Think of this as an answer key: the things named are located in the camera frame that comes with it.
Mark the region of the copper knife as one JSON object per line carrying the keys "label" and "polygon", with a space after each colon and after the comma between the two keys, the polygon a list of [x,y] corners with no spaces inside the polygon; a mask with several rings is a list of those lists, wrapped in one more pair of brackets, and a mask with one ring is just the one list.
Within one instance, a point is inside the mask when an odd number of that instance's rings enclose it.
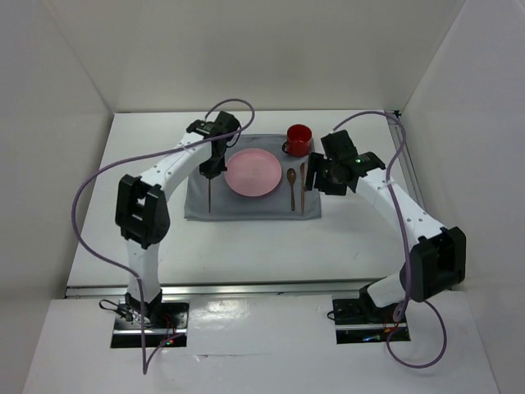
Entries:
{"label": "copper knife", "polygon": [[300,188],[300,198],[301,198],[301,214],[304,215],[305,212],[305,181],[306,181],[306,163],[301,163],[299,167],[300,177],[301,177],[301,188]]}

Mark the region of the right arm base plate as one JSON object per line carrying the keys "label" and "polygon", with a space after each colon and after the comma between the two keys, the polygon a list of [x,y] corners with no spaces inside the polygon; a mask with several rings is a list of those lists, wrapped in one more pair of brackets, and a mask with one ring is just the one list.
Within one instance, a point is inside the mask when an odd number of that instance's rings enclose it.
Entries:
{"label": "right arm base plate", "polygon": [[368,344],[391,341],[410,341],[406,318],[400,323],[393,319],[395,305],[366,311],[358,299],[334,299],[332,311],[326,314],[335,324],[336,343]]}

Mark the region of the pink plate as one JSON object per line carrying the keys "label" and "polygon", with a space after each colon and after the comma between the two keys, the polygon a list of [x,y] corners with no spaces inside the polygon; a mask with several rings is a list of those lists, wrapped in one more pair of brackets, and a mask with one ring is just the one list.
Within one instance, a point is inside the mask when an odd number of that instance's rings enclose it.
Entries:
{"label": "pink plate", "polygon": [[226,163],[226,184],[238,195],[262,197],[277,188],[282,178],[279,160],[263,149],[243,149]]}

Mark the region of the copper fork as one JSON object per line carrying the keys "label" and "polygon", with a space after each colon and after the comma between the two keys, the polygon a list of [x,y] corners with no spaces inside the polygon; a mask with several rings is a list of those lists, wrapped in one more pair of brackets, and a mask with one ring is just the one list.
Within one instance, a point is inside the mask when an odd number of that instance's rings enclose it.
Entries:
{"label": "copper fork", "polygon": [[208,214],[212,211],[212,178],[208,179]]}

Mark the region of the red mug black handle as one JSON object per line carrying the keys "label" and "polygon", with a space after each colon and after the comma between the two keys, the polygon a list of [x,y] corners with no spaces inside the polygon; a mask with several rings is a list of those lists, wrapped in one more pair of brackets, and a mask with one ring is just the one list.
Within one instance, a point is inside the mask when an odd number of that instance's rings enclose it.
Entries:
{"label": "red mug black handle", "polygon": [[312,130],[308,126],[303,124],[290,126],[281,150],[295,158],[305,157],[310,152],[312,137]]}

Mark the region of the brown wooden spoon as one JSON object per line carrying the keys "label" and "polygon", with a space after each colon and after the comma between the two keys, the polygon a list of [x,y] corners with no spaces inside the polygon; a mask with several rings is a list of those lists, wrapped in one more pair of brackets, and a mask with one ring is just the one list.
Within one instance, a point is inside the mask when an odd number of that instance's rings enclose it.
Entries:
{"label": "brown wooden spoon", "polygon": [[294,195],[294,184],[296,182],[296,171],[290,167],[286,171],[286,178],[290,185],[290,208],[292,211],[296,210],[295,195]]}

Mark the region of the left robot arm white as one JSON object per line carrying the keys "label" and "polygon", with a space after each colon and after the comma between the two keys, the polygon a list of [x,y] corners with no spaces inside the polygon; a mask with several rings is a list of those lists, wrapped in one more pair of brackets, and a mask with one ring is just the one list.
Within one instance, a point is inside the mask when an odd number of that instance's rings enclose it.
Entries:
{"label": "left robot arm white", "polygon": [[125,175],[118,184],[116,225],[126,240],[129,267],[133,271],[125,294],[126,306],[145,328],[162,317],[162,288],[158,279],[158,253],[171,219],[167,202],[192,172],[207,180],[226,170],[225,154],[231,134],[240,122],[228,112],[219,112],[213,121],[192,122],[176,146],[139,176]]}

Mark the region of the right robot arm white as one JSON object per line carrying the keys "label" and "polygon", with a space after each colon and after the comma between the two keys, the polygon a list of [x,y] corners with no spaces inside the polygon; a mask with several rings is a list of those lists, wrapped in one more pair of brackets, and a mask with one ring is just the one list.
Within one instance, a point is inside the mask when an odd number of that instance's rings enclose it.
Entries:
{"label": "right robot arm white", "polygon": [[377,321],[386,308],[410,299],[423,302],[463,282],[467,239],[424,211],[393,179],[372,152],[359,153],[347,131],[321,139],[323,153],[308,157],[305,190],[363,197],[401,235],[405,261],[394,274],[362,287],[358,312]]}

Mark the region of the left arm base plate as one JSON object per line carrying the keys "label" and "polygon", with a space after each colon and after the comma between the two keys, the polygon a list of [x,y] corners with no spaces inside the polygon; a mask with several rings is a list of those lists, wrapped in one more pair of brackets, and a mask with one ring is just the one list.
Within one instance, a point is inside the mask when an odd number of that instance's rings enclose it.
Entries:
{"label": "left arm base plate", "polygon": [[[110,347],[112,349],[140,348],[140,315],[120,301],[116,308]],[[156,348],[162,341],[165,347],[186,347],[189,303],[186,301],[163,302],[160,310],[145,319],[146,348]]]}

